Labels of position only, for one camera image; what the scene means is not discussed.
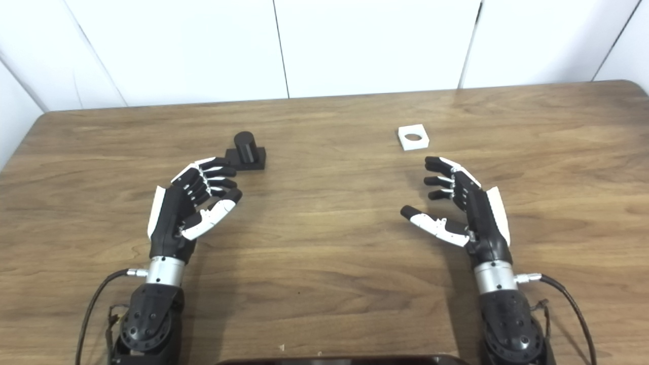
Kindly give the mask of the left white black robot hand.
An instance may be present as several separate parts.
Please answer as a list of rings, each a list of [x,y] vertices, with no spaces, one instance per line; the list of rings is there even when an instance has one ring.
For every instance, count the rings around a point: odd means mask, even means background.
[[[228,159],[209,157],[188,164],[167,188],[157,186],[148,222],[151,243],[146,282],[180,287],[197,239],[239,203]]]

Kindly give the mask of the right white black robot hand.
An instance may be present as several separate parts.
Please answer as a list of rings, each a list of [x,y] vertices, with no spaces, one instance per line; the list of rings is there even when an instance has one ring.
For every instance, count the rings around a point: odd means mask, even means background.
[[[466,168],[443,157],[426,157],[425,168],[436,175],[427,176],[424,184],[439,187],[428,194],[429,200],[452,201],[466,215],[466,223],[428,214],[410,205],[403,206],[401,215],[439,240],[465,249],[480,294],[517,290],[509,222],[498,187],[483,189]]]

